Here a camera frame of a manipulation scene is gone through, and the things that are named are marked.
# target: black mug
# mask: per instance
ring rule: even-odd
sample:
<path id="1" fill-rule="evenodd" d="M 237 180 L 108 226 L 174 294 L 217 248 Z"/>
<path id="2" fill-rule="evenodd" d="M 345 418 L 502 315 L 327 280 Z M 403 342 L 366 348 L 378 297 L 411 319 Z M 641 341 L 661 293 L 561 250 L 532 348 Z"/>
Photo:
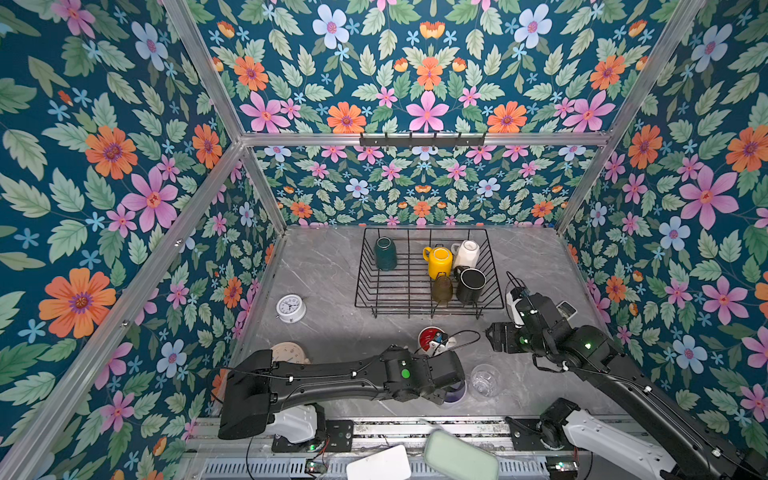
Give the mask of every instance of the black mug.
<path id="1" fill-rule="evenodd" d="M 485 275 L 476 268 L 460 270 L 456 298 L 465 305 L 476 304 L 485 286 Z"/>

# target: black wire basket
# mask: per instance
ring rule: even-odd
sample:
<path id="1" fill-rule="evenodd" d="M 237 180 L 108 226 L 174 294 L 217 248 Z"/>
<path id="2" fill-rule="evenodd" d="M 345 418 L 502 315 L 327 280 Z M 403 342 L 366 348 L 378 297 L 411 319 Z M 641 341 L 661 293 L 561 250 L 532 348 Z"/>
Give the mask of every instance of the black wire basket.
<path id="1" fill-rule="evenodd" d="M 383 271 L 376 266 L 373 246 L 381 237 L 388 237 L 397 249 L 397 267 Z M 485 275 L 478 301 L 465 305 L 454 296 L 448 302 L 432 299 L 432 280 L 422 252 L 424 247 L 450 248 L 453 243 L 473 240 L 479 245 L 477 268 Z M 451 275 L 454 292 L 457 282 Z M 505 308 L 493 261 L 491 242 L 484 228 L 366 228 L 360 251 L 355 306 L 370 309 L 374 317 L 394 315 L 474 315 L 484 310 Z"/>

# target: yellow mug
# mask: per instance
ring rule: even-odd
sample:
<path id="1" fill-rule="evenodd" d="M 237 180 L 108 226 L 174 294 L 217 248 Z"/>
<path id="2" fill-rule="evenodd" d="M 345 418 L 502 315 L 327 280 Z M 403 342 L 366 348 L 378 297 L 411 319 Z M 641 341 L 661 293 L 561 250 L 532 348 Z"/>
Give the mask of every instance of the yellow mug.
<path id="1" fill-rule="evenodd" d="M 429 276 L 433 280 L 441 273 L 451 276 L 453 253 L 445 247 L 426 247 L 422 252 L 424 260 L 429 262 Z"/>

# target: clock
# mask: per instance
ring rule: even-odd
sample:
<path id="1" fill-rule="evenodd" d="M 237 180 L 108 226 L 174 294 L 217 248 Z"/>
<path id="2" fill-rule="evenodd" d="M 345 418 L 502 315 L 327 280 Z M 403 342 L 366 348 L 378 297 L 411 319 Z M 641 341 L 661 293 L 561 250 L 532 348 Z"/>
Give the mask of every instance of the clock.
<path id="1" fill-rule="evenodd" d="M 285 323 L 295 323 L 301 320 L 306 313 L 306 305 L 300 296 L 295 293 L 285 295 L 277 300 L 277 318 Z"/>

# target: mint green rectangular object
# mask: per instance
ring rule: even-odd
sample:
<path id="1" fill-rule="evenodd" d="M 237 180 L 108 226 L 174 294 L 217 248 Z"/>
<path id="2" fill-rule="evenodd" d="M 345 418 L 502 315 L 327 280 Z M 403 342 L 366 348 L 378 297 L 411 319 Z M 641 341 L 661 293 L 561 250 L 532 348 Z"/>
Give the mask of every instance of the mint green rectangular object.
<path id="1" fill-rule="evenodd" d="M 427 465 L 454 480 L 498 480 L 498 459 L 442 430 L 424 447 Z"/>

